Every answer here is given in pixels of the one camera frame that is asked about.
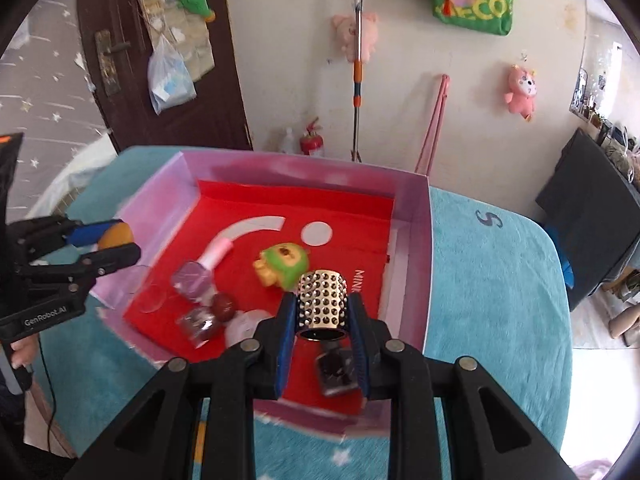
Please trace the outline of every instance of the plastic bottle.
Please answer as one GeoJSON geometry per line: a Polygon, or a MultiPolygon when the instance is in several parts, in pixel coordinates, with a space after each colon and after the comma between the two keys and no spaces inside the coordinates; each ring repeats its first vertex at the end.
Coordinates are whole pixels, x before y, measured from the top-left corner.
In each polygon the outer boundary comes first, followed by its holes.
{"type": "Polygon", "coordinates": [[[300,153],[298,149],[298,140],[293,136],[293,129],[287,128],[287,133],[280,141],[280,153],[289,153],[289,155],[295,155],[300,153]]]}

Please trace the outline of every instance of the red felt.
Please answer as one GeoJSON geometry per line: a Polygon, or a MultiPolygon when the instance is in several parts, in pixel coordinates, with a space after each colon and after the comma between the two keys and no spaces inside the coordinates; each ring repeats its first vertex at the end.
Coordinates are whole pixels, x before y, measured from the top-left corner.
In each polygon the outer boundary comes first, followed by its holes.
{"type": "MultiPolygon", "coordinates": [[[[196,260],[210,240],[222,229],[243,219],[257,216],[283,216],[281,231],[258,231],[234,241],[230,253],[214,270],[218,290],[231,294],[239,310],[262,309],[275,314],[282,291],[263,287],[252,263],[261,250],[281,242],[293,242],[308,252],[311,269],[331,269],[345,277],[351,291],[356,270],[362,273],[360,291],[372,317],[377,317],[382,275],[386,264],[393,200],[341,191],[302,187],[244,186],[221,182],[199,182],[201,196],[174,239],[150,272],[147,283],[159,285],[166,300],[159,310],[145,313],[150,295],[142,290],[129,305],[124,317],[137,330],[172,353],[190,362],[218,357],[225,349],[222,330],[201,348],[195,349],[178,329],[175,320],[193,304],[174,293],[170,276],[187,260],[196,260]],[[302,228],[313,221],[329,224],[330,241],[317,247],[306,246],[302,228]]],[[[314,360],[319,345],[296,341],[289,384],[284,398],[292,402],[347,415],[360,413],[359,390],[329,399],[322,395],[314,360]]]]}

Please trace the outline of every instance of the white circle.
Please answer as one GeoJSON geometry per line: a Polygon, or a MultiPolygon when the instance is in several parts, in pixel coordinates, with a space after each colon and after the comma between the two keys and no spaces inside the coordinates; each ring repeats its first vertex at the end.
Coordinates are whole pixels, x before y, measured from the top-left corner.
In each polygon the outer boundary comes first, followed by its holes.
{"type": "Polygon", "coordinates": [[[302,241],[313,247],[324,245],[331,240],[334,231],[331,226],[325,222],[311,222],[302,228],[300,237],[302,241]]]}

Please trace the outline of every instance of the pink box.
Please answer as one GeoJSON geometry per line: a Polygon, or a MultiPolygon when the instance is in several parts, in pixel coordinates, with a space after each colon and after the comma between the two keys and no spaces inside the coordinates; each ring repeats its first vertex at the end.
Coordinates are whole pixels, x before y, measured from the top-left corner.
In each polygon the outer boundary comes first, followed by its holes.
{"type": "MultiPolygon", "coordinates": [[[[118,213],[142,248],[139,266],[151,267],[197,202],[198,180],[260,186],[337,189],[394,199],[389,233],[390,262],[383,279],[379,318],[394,337],[424,348],[431,295],[432,229],[426,176],[341,160],[231,150],[183,150],[158,170],[118,213]]],[[[118,336],[154,366],[172,357],[136,332],[122,314],[144,276],[131,267],[101,278],[92,290],[107,309],[100,315],[118,336]]],[[[256,401],[256,412],[304,430],[331,434],[388,431],[386,402],[368,402],[358,417],[315,412],[286,401],[256,401]]]]}

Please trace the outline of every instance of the orange ball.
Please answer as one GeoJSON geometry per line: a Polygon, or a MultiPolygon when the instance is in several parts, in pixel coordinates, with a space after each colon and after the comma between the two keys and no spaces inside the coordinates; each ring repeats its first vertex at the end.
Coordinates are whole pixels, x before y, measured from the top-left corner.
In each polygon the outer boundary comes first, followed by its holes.
{"type": "Polygon", "coordinates": [[[133,232],[129,224],[118,222],[105,231],[100,240],[98,240],[98,250],[108,249],[110,247],[118,247],[124,244],[133,243],[133,232]]]}

